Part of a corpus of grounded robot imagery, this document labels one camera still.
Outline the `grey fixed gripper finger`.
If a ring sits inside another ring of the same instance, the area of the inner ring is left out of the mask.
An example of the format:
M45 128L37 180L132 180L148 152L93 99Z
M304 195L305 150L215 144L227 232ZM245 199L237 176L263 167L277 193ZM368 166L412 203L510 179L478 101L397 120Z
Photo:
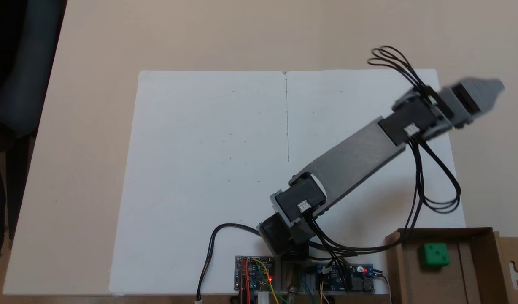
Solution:
M505 87L499 79L468 78L460 82L467 92L464 106L469 113L487 113L491 111Z

